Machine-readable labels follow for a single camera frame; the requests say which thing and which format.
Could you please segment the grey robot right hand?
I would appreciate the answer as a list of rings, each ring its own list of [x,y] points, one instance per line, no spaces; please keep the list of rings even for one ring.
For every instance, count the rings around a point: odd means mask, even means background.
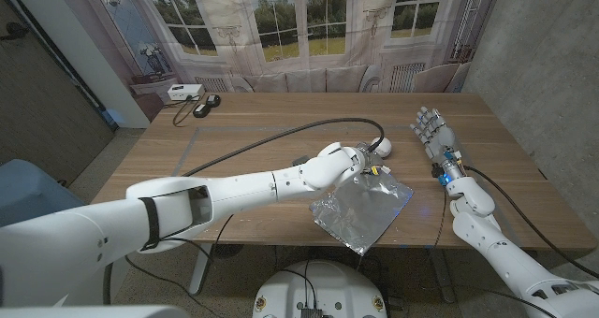
[[[416,114],[416,124],[411,124],[410,128],[423,143],[425,153],[436,164],[441,165],[449,159],[447,153],[457,150],[455,133],[436,108],[422,107]]]

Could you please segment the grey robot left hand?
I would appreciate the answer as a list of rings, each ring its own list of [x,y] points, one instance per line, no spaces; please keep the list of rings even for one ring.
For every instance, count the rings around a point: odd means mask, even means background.
[[[365,142],[359,142],[356,146],[356,149],[364,156],[362,174],[378,176],[383,172],[384,160],[376,152],[370,152],[368,148],[369,144]]]

